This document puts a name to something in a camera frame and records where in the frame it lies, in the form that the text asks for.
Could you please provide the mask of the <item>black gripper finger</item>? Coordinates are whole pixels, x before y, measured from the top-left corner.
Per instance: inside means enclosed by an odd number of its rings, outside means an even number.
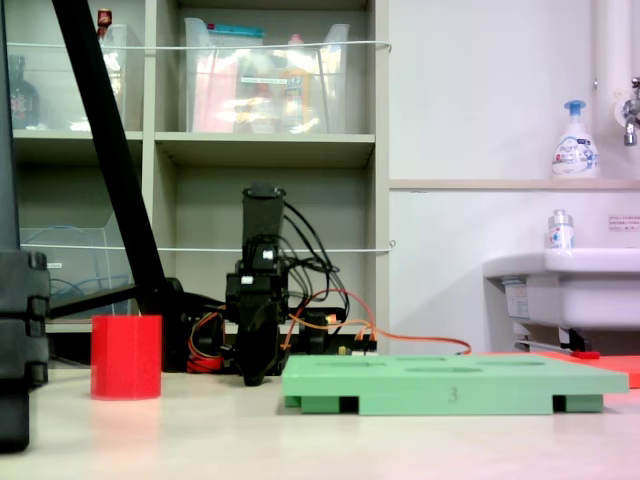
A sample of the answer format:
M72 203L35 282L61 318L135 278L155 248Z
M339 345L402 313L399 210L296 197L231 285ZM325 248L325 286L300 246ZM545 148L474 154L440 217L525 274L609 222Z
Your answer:
M236 363L246 386L259 386L279 360L280 307L244 303L239 310Z

